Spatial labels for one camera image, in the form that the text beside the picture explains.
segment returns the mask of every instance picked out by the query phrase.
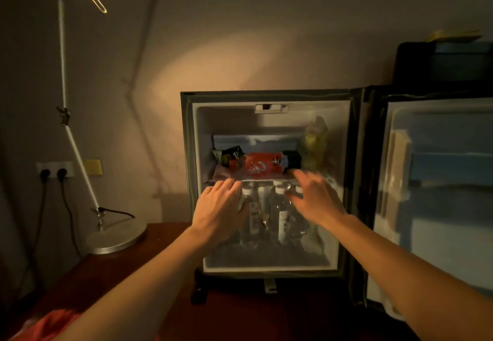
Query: person's right arm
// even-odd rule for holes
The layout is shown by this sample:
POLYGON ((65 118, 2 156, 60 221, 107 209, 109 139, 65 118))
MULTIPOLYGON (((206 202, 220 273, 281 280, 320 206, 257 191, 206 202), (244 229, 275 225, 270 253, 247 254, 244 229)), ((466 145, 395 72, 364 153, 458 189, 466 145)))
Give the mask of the person's right arm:
POLYGON ((493 301, 347 214, 321 176, 293 174, 303 188, 303 199, 289 195, 296 209, 341 242, 421 339, 493 340, 493 301))

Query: black plug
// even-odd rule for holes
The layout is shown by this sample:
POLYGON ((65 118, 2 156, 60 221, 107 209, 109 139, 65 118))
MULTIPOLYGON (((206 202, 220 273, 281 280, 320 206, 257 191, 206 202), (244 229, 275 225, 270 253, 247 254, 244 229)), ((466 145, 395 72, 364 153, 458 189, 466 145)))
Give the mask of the black plug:
POLYGON ((41 182, 46 184, 48 182, 48 178, 50 177, 51 171, 49 169, 44 169, 40 172, 41 182))
POLYGON ((57 171, 58 181, 63 182, 66 176, 67 176, 67 170, 65 168, 60 168, 57 171))

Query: person's left hand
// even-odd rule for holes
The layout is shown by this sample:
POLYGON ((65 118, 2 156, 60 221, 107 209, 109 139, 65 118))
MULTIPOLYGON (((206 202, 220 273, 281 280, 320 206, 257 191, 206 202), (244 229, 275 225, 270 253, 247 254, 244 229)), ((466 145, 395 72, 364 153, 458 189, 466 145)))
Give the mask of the person's left hand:
POLYGON ((238 211, 242 188, 242 182, 233 179, 218 181, 213 187, 207 187, 197 201, 192 228, 207 233, 213 243, 229 238, 249 213, 246 203, 238 211))

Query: desk lamp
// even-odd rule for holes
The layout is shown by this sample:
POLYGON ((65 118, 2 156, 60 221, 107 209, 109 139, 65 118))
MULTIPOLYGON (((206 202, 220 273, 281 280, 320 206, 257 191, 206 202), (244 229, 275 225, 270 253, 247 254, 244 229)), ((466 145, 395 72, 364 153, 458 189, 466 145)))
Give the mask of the desk lamp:
MULTIPOLYGON (((102 13, 107 13, 106 8, 100 0, 92 1, 101 10, 102 13)), ((86 169, 82 162, 82 157, 80 156, 77 144, 75 143, 75 139, 69 126, 69 119, 71 115, 67 103, 67 79, 65 73, 65 23, 63 0, 58 0, 58 23, 60 31, 60 59, 62 72, 63 106, 57 107, 57 110, 60 114, 60 117, 62 118, 62 126, 65 128, 65 131, 69 138, 69 142, 77 159, 77 163, 80 167, 84 181, 86 183, 87 189, 89 190, 89 194, 94 205, 91 210, 94 211, 98 219, 98 230, 88 235, 88 237, 86 238, 86 246, 89 252, 92 254, 112 253, 115 251, 123 250, 126 247, 131 246, 139 241, 139 239, 144 235, 147 229, 147 223, 139 218, 134 217, 132 214, 122 211, 110 210, 101 207, 98 203, 94 190, 91 186, 89 176, 87 176, 86 169), (105 213, 108 212, 125 214, 131 218, 113 224, 105 223, 105 213)))

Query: yellow sticky note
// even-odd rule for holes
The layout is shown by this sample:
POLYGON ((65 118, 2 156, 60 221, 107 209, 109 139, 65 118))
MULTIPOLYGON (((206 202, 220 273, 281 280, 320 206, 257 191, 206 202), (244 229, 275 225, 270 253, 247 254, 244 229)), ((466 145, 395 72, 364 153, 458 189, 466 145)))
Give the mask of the yellow sticky note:
POLYGON ((102 176, 102 166, 99 159, 84 160, 84 168, 89 176, 102 176))

